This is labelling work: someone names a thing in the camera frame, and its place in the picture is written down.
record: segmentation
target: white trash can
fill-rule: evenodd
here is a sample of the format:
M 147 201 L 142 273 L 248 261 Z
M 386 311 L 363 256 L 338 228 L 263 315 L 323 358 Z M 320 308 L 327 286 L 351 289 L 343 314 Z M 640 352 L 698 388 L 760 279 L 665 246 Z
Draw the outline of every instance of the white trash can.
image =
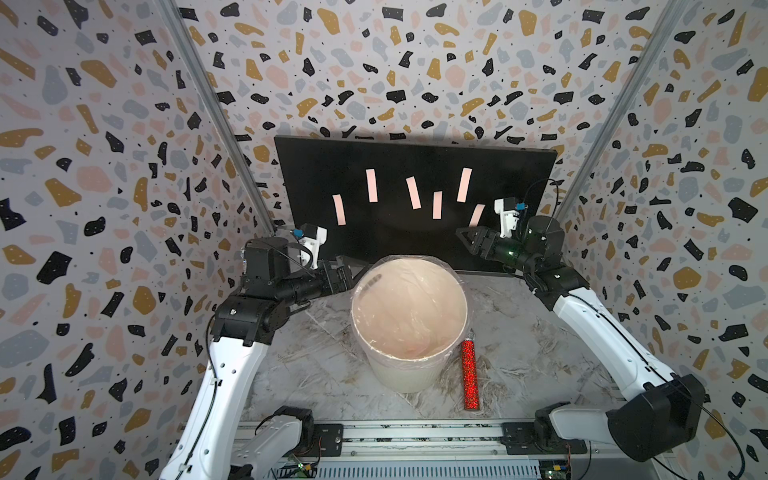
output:
M 353 331 L 376 378 L 413 393 L 433 384 L 468 328 L 456 273 L 434 257 L 380 260 L 352 299 Z

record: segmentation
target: terrazzo wallpaper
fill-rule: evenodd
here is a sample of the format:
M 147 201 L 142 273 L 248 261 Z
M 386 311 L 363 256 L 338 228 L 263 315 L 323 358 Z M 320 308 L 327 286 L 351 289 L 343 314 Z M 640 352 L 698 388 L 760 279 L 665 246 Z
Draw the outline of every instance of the terrazzo wallpaper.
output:
M 707 388 L 744 478 L 768 478 L 768 2 L 691 2 L 569 214 L 568 258 L 632 333 Z M 689 478 L 739 455 L 702 415 Z
M 275 134 L 554 148 L 550 212 L 666 0 L 177 3 L 280 226 Z
M 157 478 L 247 196 L 149 2 L 0 2 L 0 478 Z

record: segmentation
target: red glitter tube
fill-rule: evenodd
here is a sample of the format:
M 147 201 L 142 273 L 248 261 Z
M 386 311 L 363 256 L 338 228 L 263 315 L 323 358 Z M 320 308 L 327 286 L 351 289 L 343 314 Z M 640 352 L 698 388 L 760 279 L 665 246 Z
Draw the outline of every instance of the red glitter tube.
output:
M 479 410 L 480 394 L 475 361 L 475 333 L 471 330 L 469 330 L 468 338 L 462 342 L 462 370 L 464 372 L 464 410 Z

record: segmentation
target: black cable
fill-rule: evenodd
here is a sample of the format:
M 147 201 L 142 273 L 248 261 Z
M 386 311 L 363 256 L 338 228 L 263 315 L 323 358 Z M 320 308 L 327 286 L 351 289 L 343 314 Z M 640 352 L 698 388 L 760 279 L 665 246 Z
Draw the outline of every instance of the black cable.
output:
M 656 462 L 657 464 L 661 465 L 661 466 L 662 466 L 662 468 L 664 468 L 664 470 L 668 471 L 668 472 L 669 472 L 669 473 L 671 473 L 672 475 L 674 475 L 674 476 L 676 476 L 676 477 L 678 477 L 678 478 L 682 478 L 682 480 L 688 480 L 687 478 L 685 478 L 685 477 L 681 477 L 681 476 L 680 476 L 680 475 L 678 475 L 677 473 L 673 472 L 673 471 L 672 471 L 672 468 L 669 468 L 669 467 L 667 467 L 665 464 L 663 464 L 663 463 L 659 462 L 659 460 L 658 460 L 656 457 L 653 457 L 653 460 L 654 460 L 654 462 Z
M 656 376 L 657 376 L 657 377 L 659 377 L 659 378 L 660 378 L 660 379 L 661 379 L 663 382 L 665 382 L 665 383 L 668 383 L 669 385 L 671 385 L 671 386 L 672 386 L 672 388 L 674 388 L 674 389 L 675 389 L 675 390 L 677 390 L 677 391 L 678 391 L 678 392 L 679 392 L 679 393 L 680 393 L 682 396 L 684 396 L 685 398 L 687 398 L 688 400 L 690 400 L 690 402 L 691 402 L 691 403 L 693 403 L 695 406 L 699 407 L 699 409 L 701 409 L 702 411 L 704 411 L 704 412 L 705 412 L 707 415 L 709 415 L 709 416 L 712 418 L 712 420 L 714 420 L 714 421 L 715 421 L 715 422 L 716 422 L 718 425 L 720 425 L 720 427 L 722 427 L 722 428 L 723 428 L 723 430 L 725 431 L 725 433 L 727 433 L 727 434 L 728 434 L 728 436 L 730 437 L 730 440 L 731 440 L 731 442 L 733 442 L 733 444 L 736 446 L 736 450 L 738 450 L 738 451 L 739 451 L 739 457 L 741 457 L 741 469 L 739 470 L 739 473 L 738 473 L 737 475 L 734 475 L 734 476 L 732 476 L 731 478 L 732 478 L 732 480 L 738 480 L 739 478 L 741 478 L 741 475 L 744 475 L 744 471 L 746 470 L 746 459 L 744 458 L 744 452 L 742 452 L 742 450 L 741 450 L 741 445 L 739 445 L 739 442 L 737 442 L 737 441 L 736 441 L 736 438 L 733 436 L 733 434 L 730 432 L 730 430 L 729 430 L 729 429 L 728 429 L 728 428 L 727 428 L 725 425 L 723 425 L 723 423 L 722 423 L 722 422 L 721 422 L 721 421 L 720 421 L 720 420 L 719 420 L 719 419 L 718 419 L 718 418 L 717 418 L 715 415 L 713 415 L 713 414 L 712 414 L 712 412 L 710 412 L 709 410 L 705 409 L 705 408 L 704 408 L 704 407 L 703 407 L 703 406 L 702 406 L 700 403 L 698 403 L 698 402 L 696 402 L 694 399 L 692 399 L 692 398 L 690 397 L 690 395 L 689 395 L 687 392 L 685 392 L 684 390 L 680 389 L 680 388 L 679 388 L 677 385 L 675 385 L 674 383 L 672 383 L 672 381 L 671 381 L 671 380 L 667 380 L 667 379 L 665 379 L 665 378 L 664 378 L 664 377 L 663 377 L 663 376 L 662 376 L 662 375 L 661 375 L 661 374 L 660 374 L 660 373 L 659 373 L 659 372 L 658 372 L 658 371 L 657 371 L 657 370 L 656 370 L 656 369 L 655 369 L 653 366 L 651 366 L 651 364 L 650 364 L 650 363 L 649 363 L 649 362 L 648 362 L 648 361 L 645 359 L 645 356 L 644 356 L 643 354 L 641 354 L 641 353 L 640 353 L 640 351 L 639 351 L 639 350 L 637 350 L 637 348 L 635 348 L 634 344 L 633 344 L 632 342 L 630 342 L 630 341 L 629 341 L 629 339 L 628 339 L 628 338 L 627 338 L 627 337 L 626 337 L 626 336 L 625 336 L 625 335 L 624 335 L 624 334 L 621 332 L 621 330 L 620 330 L 620 329 L 619 329 L 619 328 L 618 328 L 616 325 L 614 325 L 614 323 L 613 323 L 613 322 L 611 322 L 611 321 L 610 321 L 610 320 L 609 320 L 609 319 L 608 319 L 608 318 L 607 318 L 605 315 L 603 315 L 603 314 L 600 312 L 600 310 L 598 310 L 598 309 L 594 308 L 594 306 L 592 306 L 592 304 L 591 304 L 591 303 L 589 303 L 587 300 L 584 300 L 583 298 L 580 298 L 579 296 L 576 296 L 576 295 L 574 295 L 573 293 L 569 293 L 568 295 L 570 295 L 570 296 L 573 296 L 573 297 L 574 297 L 574 298 L 576 298 L 576 299 L 579 299 L 579 300 L 580 300 L 580 301 L 581 301 L 581 302 L 582 302 L 584 305 L 587 305 L 587 306 L 589 306 L 589 307 L 590 307 L 591 309 L 593 309 L 593 310 L 594 310 L 594 311 L 595 311 L 595 312 L 596 312 L 596 313 L 597 313 L 599 316 L 603 317 L 603 318 L 605 319 L 605 321 L 606 321 L 606 322 L 610 323 L 610 324 L 611 324 L 611 326 L 612 326 L 612 327 L 614 327 L 614 329 L 616 330 L 616 332 L 617 332 L 619 335 L 621 335 L 621 338 L 623 338 L 623 339 L 624 339 L 624 341 L 625 341 L 625 342 L 627 342 L 627 344 L 628 344 L 628 345 L 629 345 L 629 346 L 632 348 L 632 350 L 634 350 L 634 351 L 635 351 L 635 353 L 639 355 L 639 357 L 641 358 L 641 360 L 643 360 L 643 362 L 645 362 L 645 365 L 646 365 L 646 366 L 647 366 L 647 367 L 648 367 L 648 368 L 651 370 L 651 372 L 653 372 L 654 374 L 656 374 Z
M 280 255 L 282 255 L 283 257 L 286 257 L 288 260 L 290 260 L 290 261 L 294 262 L 296 265 L 298 265 L 298 266 L 299 266 L 299 268 L 300 268 L 301 270 L 304 270 L 304 271 L 305 271 L 305 272 L 307 272 L 309 275 L 311 275 L 311 276 L 317 276 L 317 275 L 316 275 L 316 274 L 315 274 L 315 273 L 314 273 L 312 270 L 310 270 L 310 269 L 306 268 L 306 267 L 305 267 L 304 265 L 302 265 L 302 264 L 301 264 L 301 262 L 299 262 L 298 260 L 295 260 L 295 259 L 291 258 L 290 256 L 286 255 L 285 253 L 283 253 L 282 251 L 280 251 L 280 249 L 278 249 L 278 248 L 275 248 L 275 247 L 273 247 L 272 245 L 269 245 L 267 242 L 264 242 L 264 241 L 262 241 L 262 240 L 259 240 L 258 238 L 254 238 L 253 240 L 255 240 L 255 241 L 257 241 L 257 242 L 259 242 L 259 243 L 261 243 L 261 244 L 263 244 L 263 245 L 266 245 L 266 246 L 267 246 L 267 247 L 269 247 L 271 250 L 275 250 L 277 253 L 279 253 L 279 254 L 280 254 Z M 312 252 L 310 252 L 310 260 L 312 260 L 312 259 L 313 259 L 313 258 L 312 258 Z
M 179 472 L 179 475 L 176 476 L 176 480 L 179 480 L 181 475 L 186 471 L 187 464 L 189 463 L 190 458 L 192 458 L 192 454 L 194 453 L 195 447 L 197 447 L 197 443 L 200 441 L 200 437 L 203 435 L 203 430 L 205 430 L 205 425 L 208 423 L 210 413 L 214 409 L 214 403 L 216 402 L 216 390 L 219 386 L 219 379 L 218 375 L 216 374 L 216 365 L 214 365 L 214 359 L 210 356 L 210 344 L 208 343 L 208 332 L 210 331 L 210 325 L 213 323 L 215 317 L 216 315 L 211 315 L 210 319 L 208 320 L 208 324 L 205 326 L 205 353 L 208 355 L 208 359 L 210 360 L 210 368 L 214 374 L 214 393 L 210 397 L 210 405 L 208 406 L 208 412 L 205 414 L 205 419 L 203 419 L 203 425 L 200 426 L 200 431 L 197 432 L 197 437 L 192 444 L 192 448 L 190 449 L 189 454 L 187 454 L 187 459 L 184 460 L 185 468 Z

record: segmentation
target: pink paper strip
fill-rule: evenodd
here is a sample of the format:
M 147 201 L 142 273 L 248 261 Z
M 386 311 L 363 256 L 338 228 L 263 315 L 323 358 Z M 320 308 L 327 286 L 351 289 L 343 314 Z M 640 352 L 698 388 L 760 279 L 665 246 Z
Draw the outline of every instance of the pink paper strip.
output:
M 411 194 L 411 205 L 413 210 L 418 210 L 422 207 L 422 201 L 419 199 L 419 190 L 416 188 L 416 179 L 414 177 L 406 178 L 408 184 L 408 192 Z
M 458 196 L 456 197 L 457 202 L 464 203 L 467 201 L 467 190 L 469 189 L 469 178 L 471 176 L 471 168 L 465 168 L 462 170 L 462 181 L 458 184 Z
M 432 196 L 432 219 L 440 220 L 442 218 L 442 192 L 435 192 Z
M 478 223 L 480 222 L 480 216 L 482 215 L 482 211 L 485 208 L 485 205 L 483 204 L 477 204 L 475 206 L 475 211 L 472 212 L 472 219 L 469 221 L 470 227 L 477 227 Z
M 346 217 L 344 217 L 344 204 L 341 201 L 341 195 L 333 196 L 333 204 L 336 205 L 336 222 L 339 226 L 346 225 Z
M 368 201 L 374 204 L 379 201 L 379 194 L 376 191 L 376 170 L 367 169 L 366 178 L 368 179 Z

